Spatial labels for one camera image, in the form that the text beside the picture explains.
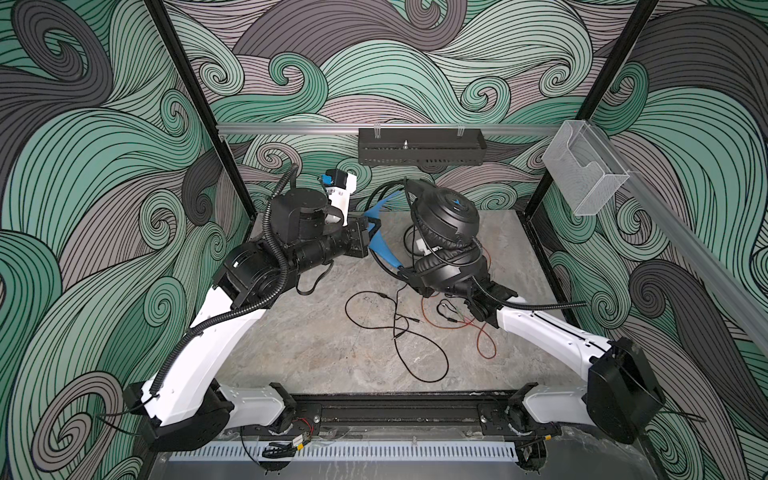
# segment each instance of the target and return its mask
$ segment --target ear cushion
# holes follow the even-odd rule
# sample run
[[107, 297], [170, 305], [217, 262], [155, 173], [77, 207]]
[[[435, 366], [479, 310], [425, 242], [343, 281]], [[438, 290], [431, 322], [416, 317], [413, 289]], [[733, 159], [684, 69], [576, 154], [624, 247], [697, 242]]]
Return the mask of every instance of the ear cushion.
[[431, 247], [442, 247], [449, 250], [455, 250], [465, 246], [463, 242], [455, 242], [443, 237], [433, 229], [429, 228], [429, 225], [422, 222], [422, 219], [418, 217], [416, 218], [416, 226], [419, 228], [419, 233], [422, 235], [422, 238], [424, 238], [426, 243]]
[[480, 251], [480, 249], [477, 248], [475, 245], [470, 245], [469, 247], [458, 248], [455, 250], [447, 250], [447, 249], [437, 250], [434, 253], [430, 253], [426, 257], [418, 259], [416, 263], [413, 264], [413, 268], [418, 273], [425, 272], [427, 270], [435, 268], [436, 266], [445, 265], [443, 262], [440, 261], [441, 258], [443, 260], [450, 262], [452, 259], [464, 253], [472, 252], [473, 250], [476, 250], [477, 253], [479, 253], [479, 255], [470, 254], [467, 256], [467, 258], [462, 259], [462, 261], [454, 262], [454, 263], [460, 263], [461, 265], [469, 265], [479, 260], [480, 256], [482, 255], [482, 252]]

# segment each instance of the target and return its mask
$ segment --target wall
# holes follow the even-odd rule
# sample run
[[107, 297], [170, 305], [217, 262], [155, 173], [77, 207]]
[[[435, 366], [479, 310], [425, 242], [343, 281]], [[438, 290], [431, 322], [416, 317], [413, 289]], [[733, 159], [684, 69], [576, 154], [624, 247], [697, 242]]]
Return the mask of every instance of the wall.
[[94, 414], [157, 369], [247, 218], [220, 174], [195, 187], [210, 140], [142, 0], [3, 2], [0, 61], [0, 476], [134, 478], [142, 445]]
[[[768, 4], [711, 3], [648, 23], [595, 121], [768, 309]], [[631, 193], [576, 218], [552, 187], [535, 227], [567, 294], [591, 301], [581, 325], [638, 341], [667, 409], [707, 420], [648, 427], [670, 477], [764, 479], [768, 361]]]
[[[166, 0], [187, 53], [199, 58], [194, 67], [220, 122], [450, 124], [573, 118], [634, 3]], [[665, 0], [657, 15], [696, 3]], [[361, 167], [351, 136], [229, 141], [238, 145], [258, 204], [291, 159], [305, 187], [317, 187], [327, 168], [354, 170], [354, 200], [407, 176], [456, 189], [484, 209], [525, 205], [543, 174], [548, 143], [490, 137], [486, 164], [423, 171]], [[405, 200], [393, 206], [406, 208]]]

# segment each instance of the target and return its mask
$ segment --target black gaming headset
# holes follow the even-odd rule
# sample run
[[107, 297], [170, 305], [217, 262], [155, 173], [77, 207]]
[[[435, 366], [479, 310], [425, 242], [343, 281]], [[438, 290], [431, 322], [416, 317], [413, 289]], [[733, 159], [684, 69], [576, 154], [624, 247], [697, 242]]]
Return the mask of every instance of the black gaming headset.
[[471, 276], [484, 276], [488, 267], [475, 238], [480, 215], [472, 201], [423, 180], [407, 180], [406, 195], [413, 224], [433, 251], [413, 265], [424, 284], [443, 291]]

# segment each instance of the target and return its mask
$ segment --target wire mesh file holder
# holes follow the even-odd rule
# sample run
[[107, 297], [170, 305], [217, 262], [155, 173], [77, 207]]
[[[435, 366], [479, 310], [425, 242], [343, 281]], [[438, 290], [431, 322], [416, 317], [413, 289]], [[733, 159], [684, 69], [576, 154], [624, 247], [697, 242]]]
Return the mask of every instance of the wire mesh file holder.
[[605, 133], [584, 120], [563, 122], [543, 160], [577, 217], [597, 215], [629, 178]]

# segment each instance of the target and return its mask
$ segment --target gray floor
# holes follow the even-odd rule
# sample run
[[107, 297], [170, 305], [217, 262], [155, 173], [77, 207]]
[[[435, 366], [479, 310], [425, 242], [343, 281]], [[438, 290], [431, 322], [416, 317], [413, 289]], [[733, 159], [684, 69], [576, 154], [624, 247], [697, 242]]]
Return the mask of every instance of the gray floor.
[[[409, 263], [409, 257], [402, 246], [402, 233], [409, 225], [408, 213], [382, 213], [385, 240], [404, 263]], [[478, 238], [491, 254], [493, 280], [517, 290], [528, 302], [554, 301], [515, 212], [481, 212]], [[320, 274], [315, 270], [303, 275], [302, 289], [308, 290]], [[486, 360], [475, 347], [477, 329], [443, 330], [425, 322], [412, 323], [411, 329], [434, 339], [446, 351], [450, 371], [437, 383], [414, 379], [395, 353], [392, 330], [360, 329], [344, 313], [344, 303], [355, 292], [378, 290], [394, 297], [401, 286], [371, 257], [340, 257], [313, 295], [283, 294], [243, 336], [217, 380], [241, 388], [280, 382], [292, 393], [510, 389], [531, 381], [546, 385], [578, 381], [563, 363], [512, 334], [486, 328], [498, 347], [497, 356]], [[440, 298], [426, 300], [427, 315], [434, 323], [454, 326], [436, 315]], [[421, 318], [420, 299], [412, 290], [403, 290], [399, 313]], [[454, 304], [466, 313], [463, 304], [455, 300]], [[349, 312], [363, 325], [392, 324], [392, 303], [378, 297], [358, 297], [350, 303]], [[437, 379], [445, 371], [444, 357], [425, 340], [405, 334], [398, 345], [411, 370], [422, 378]], [[480, 348], [486, 355], [493, 351], [484, 336]]]

